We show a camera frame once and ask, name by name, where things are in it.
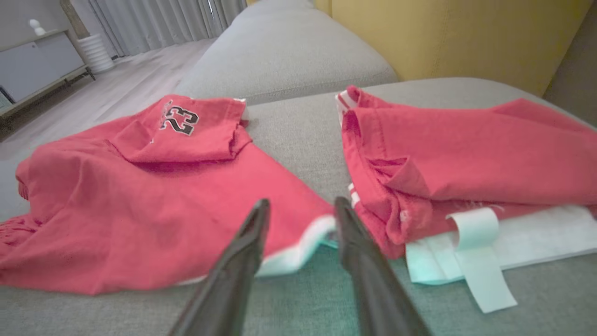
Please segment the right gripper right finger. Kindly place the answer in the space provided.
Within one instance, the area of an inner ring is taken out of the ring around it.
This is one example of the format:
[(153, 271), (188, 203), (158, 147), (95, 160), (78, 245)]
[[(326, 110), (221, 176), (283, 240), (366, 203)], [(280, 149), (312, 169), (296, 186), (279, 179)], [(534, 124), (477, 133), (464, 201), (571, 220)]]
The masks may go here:
[(337, 197), (334, 212), (339, 258), (352, 281), (361, 336), (430, 336), (351, 202)]

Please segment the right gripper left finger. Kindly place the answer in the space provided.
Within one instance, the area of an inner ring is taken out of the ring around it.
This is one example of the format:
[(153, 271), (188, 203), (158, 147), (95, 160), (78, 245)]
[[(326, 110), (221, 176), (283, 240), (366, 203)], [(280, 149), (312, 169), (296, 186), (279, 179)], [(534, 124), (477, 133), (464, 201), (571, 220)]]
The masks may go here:
[(260, 199), (201, 281), (169, 334), (240, 336), (254, 276), (263, 259), (270, 202)]

